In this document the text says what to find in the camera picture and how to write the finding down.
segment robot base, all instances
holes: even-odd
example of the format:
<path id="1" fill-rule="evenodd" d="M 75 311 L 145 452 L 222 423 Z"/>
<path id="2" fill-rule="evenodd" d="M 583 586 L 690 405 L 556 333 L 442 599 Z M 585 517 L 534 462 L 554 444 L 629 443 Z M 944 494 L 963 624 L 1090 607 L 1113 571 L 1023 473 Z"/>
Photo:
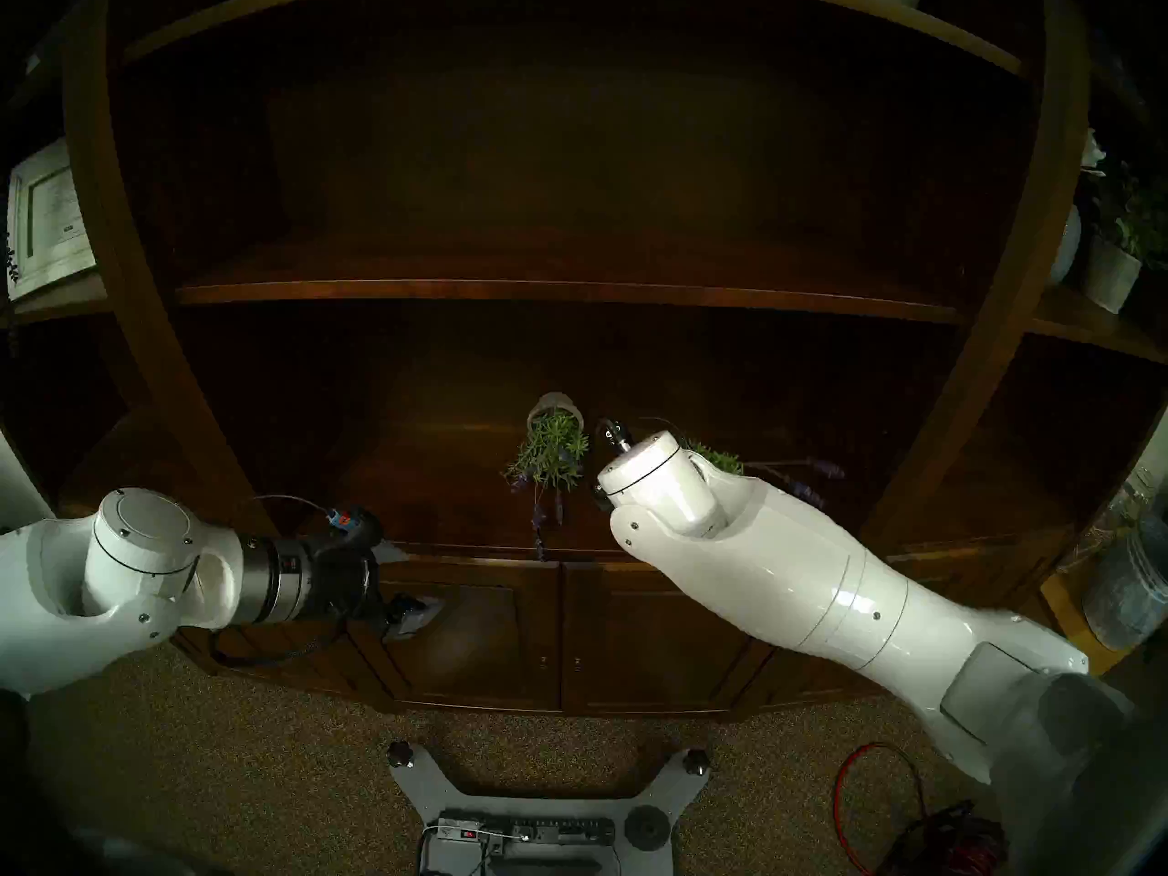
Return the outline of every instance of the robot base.
<path id="1" fill-rule="evenodd" d="M 464 794 L 424 748 L 389 746 L 394 780 L 426 826 L 422 872 L 465 876 L 670 876 L 673 830 L 705 787 L 702 750 L 675 753 L 635 798 Z"/>

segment wooden cabinet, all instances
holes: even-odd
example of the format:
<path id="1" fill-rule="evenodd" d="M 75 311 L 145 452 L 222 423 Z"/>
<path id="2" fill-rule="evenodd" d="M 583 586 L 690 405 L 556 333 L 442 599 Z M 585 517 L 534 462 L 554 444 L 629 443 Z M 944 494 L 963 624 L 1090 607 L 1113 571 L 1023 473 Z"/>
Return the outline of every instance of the wooden cabinet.
<path id="1" fill-rule="evenodd" d="M 725 710 L 769 653 L 648 565 L 564 565 L 568 712 Z"/>
<path id="2" fill-rule="evenodd" d="M 929 543 L 888 556 L 892 568 L 954 603 L 1015 607 L 1075 538 L 1070 527 L 1000 540 Z"/>
<path id="3" fill-rule="evenodd" d="M 231 627 L 220 634 L 217 648 L 228 656 L 241 659 L 274 658 L 306 646 L 326 635 L 332 628 L 332 623 L 327 621 Z M 182 627 L 175 633 L 174 644 L 204 670 L 213 674 L 224 670 L 224 667 L 211 660 L 209 632 Z M 348 634 L 342 634 L 327 647 L 298 659 L 278 665 L 249 666 L 230 670 L 234 674 L 296 690 L 332 694 L 361 701 L 374 709 L 388 710 L 394 703 L 394 698 L 374 669 L 366 663 Z"/>
<path id="4" fill-rule="evenodd" d="M 256 494 L 333 496 L 432 557 L 382 572 L 443 600 L 416 637 L 255 677 L 604 714 L 867 689 L 598 563 L 586 487 L 545 534 L 566 570 L 436 561 L 533 557 L 499 472 L 548 389 L 590 429 L 840 465 L 806 473 L 827 513 L 973 605 L 1036 588 L 1166 404 L 1155 300 L 1044 291 L 1098 121 L 1070 0 L 85 0 L 57 42 L 0 154 L 65 134 L 107 298 L 0 314 L 0 425 L 46 499 L 130 478 L 273 535 L 299 521 Z M 206 637 L 176 642 L 214 668 Z"/>
<path id="5" fill-rule="evenodd" d="M 491 709 L 558 709 L 559 573 L 554 563 L 467 559 L 381 568 L 385 599 L 442 600 L 408 640 L 355 628 L 396 700 Z"/>
<path id="6" fill-rule="evenodd" d="M 880 691 L 880 686 L 839 662 L 776 648 L 738 698 L 737 711 L 749 715 Z"/>

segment cabinet door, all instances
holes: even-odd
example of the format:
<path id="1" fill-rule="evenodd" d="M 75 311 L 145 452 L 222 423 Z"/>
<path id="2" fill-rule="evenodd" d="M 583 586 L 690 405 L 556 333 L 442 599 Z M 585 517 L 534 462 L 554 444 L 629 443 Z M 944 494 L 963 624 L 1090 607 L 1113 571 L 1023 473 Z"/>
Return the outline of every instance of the cabinet door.
<path id="1" fill-rule="evenodd" d="M 564 565 L 565 711 L 726 710 L 769 652 L 648 565 Z"/>
<path id="2" fill-rule="evenodd" d="M 829 659 L 776 648 L 736 704 L 749 715 L 764 709 L 826 703 L 878 694 L 878 684 Z"/>
<path id="3" fill-rule="evenodd" d="M 281 625 L 249 625 L 225 628 L 218 639 L 220 652 L 243 659 L 279 656 L 326 637 L 333 630 L 329 621 L 293 621 Z M 272 666 L 231 668 L 218 666 L 210 658 L 210 632 L 182 627 L 175 633 L 175 645 L 207 672 L 259 679 L 294 690 L 332 694 L 360 700 L 375 709 L 390 709 L 392 697 L 385 691 L 374 669 L 364 661 L 348 634 L 304 656 Z"/>
<path id="4" fill-rule="evenodd" d="M 354 631 L 396 700 L 487 709 L 559 708 L 559 571 L 555 563 L 411 561 L 381 566 L 381 592 L 440 599 L 408 640 Z"/>
<path id="5" fill-rule="evenodd" d="M 1073 536 L 1061 527 L 1006 540 L 918 544 L 884 561 L 954 603 L 1015 609 L 1037 593 Z"/>

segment red cable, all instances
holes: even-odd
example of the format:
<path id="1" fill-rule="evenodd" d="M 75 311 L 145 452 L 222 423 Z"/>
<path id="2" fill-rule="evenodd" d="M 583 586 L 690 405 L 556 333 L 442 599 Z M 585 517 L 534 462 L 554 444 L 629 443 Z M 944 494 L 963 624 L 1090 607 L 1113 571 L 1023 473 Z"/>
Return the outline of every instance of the red cable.
<path id="1" fill-rule="evenodd" d="M 874 874 L 860 862 L 860 857 L 857 857 L 856 853 L 851 850 L 851 846 L 848 844 L 848 840 L 843 836 L 843 823 L 840 822 L 840 795 L 843 793 L 843 777 L 848 774 L 848 769 L 850 769 L 851 764 L 860 759 L 869 750 L 875 750 L 876 748 L 891 750 L 908 764 L 909 770 L 912 772 L 912 780 L 917 787 L 917 802 L 920 806 L 920 819 L 924 820 L 927 816 L 927 811 L 925 809 L 925 792 L 920 785 L 920 774 L 917 772 L 917 767 L 912 765 L 912 760 L 909 759 L 908 753 L 898 746 L 887 744 L 883 741 L 874 741 L 871 744 L 863 744 L 851 751 L 851 755 L 843 760 L 843 765 L 840 766 L 840 772 L 835 777 L 835 791 L 833 792 L 832 799 L 832 819 L 835 821 L 835 836 L 840 840 L 840 847 L 843 848 L 843 853 L 848 855 L 848 860 L 851 861 L 851 865 L 860 870 L 863 876 L 874 876 Z"/>

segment framed certificate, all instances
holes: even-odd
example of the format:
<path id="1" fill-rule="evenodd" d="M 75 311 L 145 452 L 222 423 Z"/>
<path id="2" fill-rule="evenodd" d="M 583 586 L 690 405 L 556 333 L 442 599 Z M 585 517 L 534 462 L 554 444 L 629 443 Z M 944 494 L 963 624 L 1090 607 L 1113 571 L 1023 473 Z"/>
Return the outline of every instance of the framed certificate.
<path id="1" fill-rule="evenodd" d="M 8 246 L 15 263 L 6 277 L 13 300 L 95 265 L 64 138 L 12 171 Z"/>

